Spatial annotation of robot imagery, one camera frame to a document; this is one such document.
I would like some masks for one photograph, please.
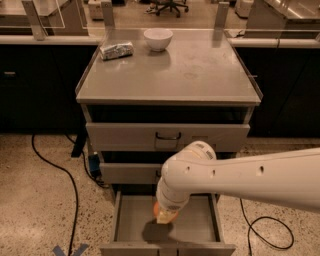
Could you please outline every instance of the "open drawer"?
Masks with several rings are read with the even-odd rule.
[[[87,123],[86,127],[95,151],[178,151],[202,140],[216,152],[237,152],[250,129],[247,124]]]
[[[155,197],[117,192],[110,243],[101,246],[104,256],[231,255],[225,244],[214,195],[194,195],[178,218],[156,224]]]

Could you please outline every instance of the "cabinet top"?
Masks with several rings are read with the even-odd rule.
[[[104,45],[130,41],[134,53],[108,61],[98,54],[79,83],[79,103],[259,105],[260,98],[223,31],[172,29],[171,43],[162,52],[149,49],[144,31],[107,31]]]

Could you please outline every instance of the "white bowl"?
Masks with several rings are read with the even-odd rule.
[[[144,38],[153,51],[163,51],[170,44],[173,33],[165,28],[150,28],[144,31]]]

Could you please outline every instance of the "electrical cord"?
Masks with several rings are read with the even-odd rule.
[[[79,210],[79,195],[78,195],[77,186],[76,186],[76,183],[75,183],[75,181],[74,181],[74,178],[72,177],[72,175],[70,174],[70,172],[69,172],[67,169],[65,169],[65,168],[63,168],[63,167],[61,167],[61,166],[59,166],[59,165],[57,165],[57,164],[54,164],[54,163],[50,162],[49,160],[47,160],[46,158],[44,158],[44,157],[37,151],[37,149],[36,149],[36,147],[35,147],[35,144],[34,144],[34,138],[35,138],[35,134],[32,135],[32,139],[31,139],[33,151],[34,151],[34,152],[37,154],[37,156],[38,156],[41,160],[43,160],[44,162],[46,162],[46,163],[52,165],[53,167],[55,167],[55,168],[57,168],[57,169],[65,172],[65,173],[69,176],[69,178],[70,178],[70,180],[71,180],[71,182],[72,182],[73,188],[74,188],[74,193],[75,193],[75,197],[76,197],[76,209],[75,209],[75,213],[74,213],[72,233],[71,233],[70,243],[69,243],[69,249],[68,249],[68,256],[70,256],[71,253],[72,253],[72,243],[73,243],[73,240],[74,240],[74,234],[75,234],[75,230],[76,230],[77,219],[78,219],[78,210]]]
[[[75,141],[72,140],[69,135],[65,134],[65,136],[67,137],[67,139],[68,139],[69,141],[71,141],[73,144],[75,144]],[[105,186],[105,184],[104,184],[103,181],[97,180],[96,178],[92,177],[92,175],[90,174],[90,171],[89,171],[88,168],[87,168],[86,156],[85,156],[83,150],[81,151],[81,154],[82,154],[82,157],[83,157],[83,165],[84,165],[84,169],[85,169],[85,171],[86,171],[87,176],[88,176],[92,181],[94,181],[99,187],[108,189],[109,186]]]
[[[249,247],[249,256],[252,256],[252,248],[251,248],[251,242],[250,242],[250,231],[252,230],[263,242],[265,242],[267,245],[269,245],[270,247],[274,248],[274,249],[278,249],[278,250],[288,250],[290,249],[293,244],[294,244],[294,236],[293,236],[293,233],[291,231],[291,229],[285,224],[283,223],[282,221],[278,220],[278,219],[275,219],[273,217],[270,217],[270,216],[262,216],[262,217],[259,217],[257,218],[256,220],[254,220],[251,224],[246,216],[246,213],[245,213],[245,210],[244,210],[244,206],[243,206],[243,202],[242,202],[242,199],[240,198],[240,205],[241,205],[241,210],[242,210],[242,214],[243,214],[243,217],[244,219],[246,220],[248,226],[249,226],[249,229],[248,229],[248,234],[247,234],[247,239],[248,239],[248,247]],[[278,223],[280,223],[281,225],[283,225],[288,231],[289,231],[289,234],[291,236],[291,242],[288,246],[285,246],[285,247],[281,247],[281,246],[278,246],[278,245],[275,245],[275,244],[272,244],[271,242],[269,242],[268,240],[266,240],[263,236],[261,236],[254,228],[253,228],[253,225],[255,223],[257,223],[258,221],[262,220],[262,219],[271,219],[273,221],[276,221]]]

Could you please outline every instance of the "gray cabinet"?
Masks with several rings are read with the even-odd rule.
[[[223,242],[215,196],[192,199],[205,222],[196,218],[190,226],[195,213],[186,209],[186,220],[171,231],[154,223],[152,204],[161,165],[189,143],[238,151],[260,98],[224,35],[215,34],[220,32],[174,29],[163,52],[150,51],[143,32],[109,30],[104,44],[131,41],[133,56],[102,61],[98,55],[77,88],[91,146],[115,196],[111,242],[101,250],[119,256],[231,255],[234,246]]]

